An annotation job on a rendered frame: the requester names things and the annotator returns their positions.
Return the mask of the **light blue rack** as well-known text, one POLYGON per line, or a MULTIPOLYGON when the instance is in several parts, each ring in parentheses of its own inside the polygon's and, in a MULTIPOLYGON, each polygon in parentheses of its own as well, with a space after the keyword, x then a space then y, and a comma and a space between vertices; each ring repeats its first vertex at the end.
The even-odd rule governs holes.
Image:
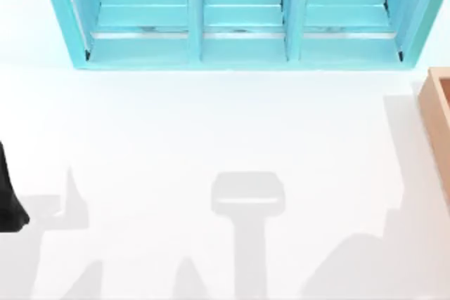
POLYGON ((51 0, 84 70, 396 70, 443 0, 51 0))

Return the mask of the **salmon-coloured shallow box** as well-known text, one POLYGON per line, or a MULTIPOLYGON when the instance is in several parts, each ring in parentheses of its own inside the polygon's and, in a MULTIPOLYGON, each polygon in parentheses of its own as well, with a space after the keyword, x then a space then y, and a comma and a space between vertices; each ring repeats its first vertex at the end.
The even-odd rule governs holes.
POLYGON ((428 69, 418 104, 450 212, 450 67, 428 69))

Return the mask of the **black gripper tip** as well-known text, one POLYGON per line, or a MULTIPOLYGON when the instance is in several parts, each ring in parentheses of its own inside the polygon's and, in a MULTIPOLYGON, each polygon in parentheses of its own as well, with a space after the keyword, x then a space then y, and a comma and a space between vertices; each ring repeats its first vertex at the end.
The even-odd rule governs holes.
POLYGON ((0 233, 18 233, 29 222, 30 216, 13 189, 4 146, 0 141, 0 233))

